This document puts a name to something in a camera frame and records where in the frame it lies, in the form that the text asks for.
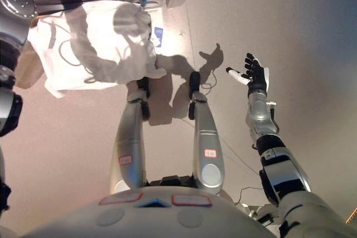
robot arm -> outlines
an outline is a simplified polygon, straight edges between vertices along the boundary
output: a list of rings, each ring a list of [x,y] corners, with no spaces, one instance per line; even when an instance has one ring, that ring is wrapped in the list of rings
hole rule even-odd
[[[0,0],[0,137],[14,130],[20,117],[22,99],[12,91],[14,70],[27,39],[31,19],[37,15],[32,0]],[[0,148],[0,216],[8,209],[11,190],[5,184],[5,170]]]
[[[269,70],[250,53],[245,61],[245,74],[232,68],[227,72],[249,88],[246,123],[262,163],[259,175],[264,192],[279,207],[281,237],[357,237],[356,230],[311,193],[305,171],[282,142],[274,121],[275,103],[267,101]]]

wire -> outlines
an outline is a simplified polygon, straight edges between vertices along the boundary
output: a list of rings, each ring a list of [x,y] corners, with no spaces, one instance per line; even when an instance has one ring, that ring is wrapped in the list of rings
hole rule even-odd
[[[235,206],[240,203],[240,200],[242,199],[242,193],[244,190],[247,190],[247,189],[262,190],[263,188],[255,188],[255,187],[249,186],[249,187],[240,189],[239,199],[238,199],[238,202],[234,203]]]
[[[216,77],[216,75],[214,74],[214,71],[215,71],[215,70],[216,70],[216,69],[214,69],[214,70],[212,71],[212,75],[213,75],[213,77],[214,77],[214,79],[215,79],[213,85],[211,85],[211,83],[203,83],[203,84],[201,85],[201,87],[202,87],[203,89],[208,89],[208,90],[209,90],[209,91],[205,94],[205,96],[207,96],[208,94],[210,94],[212,88],[214,88],[214,87],[217,85],[217,77]]]

silver robot leg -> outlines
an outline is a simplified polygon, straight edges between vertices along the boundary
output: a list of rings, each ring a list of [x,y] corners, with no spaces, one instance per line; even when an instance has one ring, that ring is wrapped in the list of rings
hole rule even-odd
[[[110,171],[110,193],[143,187],[146,180],[143,142],[143,105],[146,91],[129,95],[115,138]]]
[[[217,194],[224,182],[224,162],[219,136],[205,95],[192,93],[194,110],[194,179],[199,189]]]

white cloth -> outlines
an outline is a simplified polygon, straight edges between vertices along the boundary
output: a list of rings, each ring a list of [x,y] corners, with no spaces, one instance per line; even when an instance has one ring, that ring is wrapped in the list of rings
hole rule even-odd
[[[158,79],[149,41],[151,19],[139,4],[87,2],[39,19],[28,40],[39,55],[46,88],[57,98],[67,89],[105,89],[144,76]]]

red sticker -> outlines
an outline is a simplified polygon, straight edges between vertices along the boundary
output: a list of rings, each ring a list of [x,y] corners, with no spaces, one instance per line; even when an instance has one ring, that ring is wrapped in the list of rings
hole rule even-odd
[[[216,150],[213,150],[213,149],[205,149],[205,157],[216,158],[216,157],[217,157],[217,152],[216,152]]]
[[[119,165],[120,166],[125,166],[126,164],[131,164],[133,162],[133,157],[131,154],[127,156],[121,156],[119,157]]]
[[[100,206],[112,205],[114,203],[130,203],[138,201],[142,197],[142,192],[135,193],[117,193],[115,195],[106,196],[99,202]]]
[[[203,195],[172,195],[175,206],[212,206],[211,200]]]

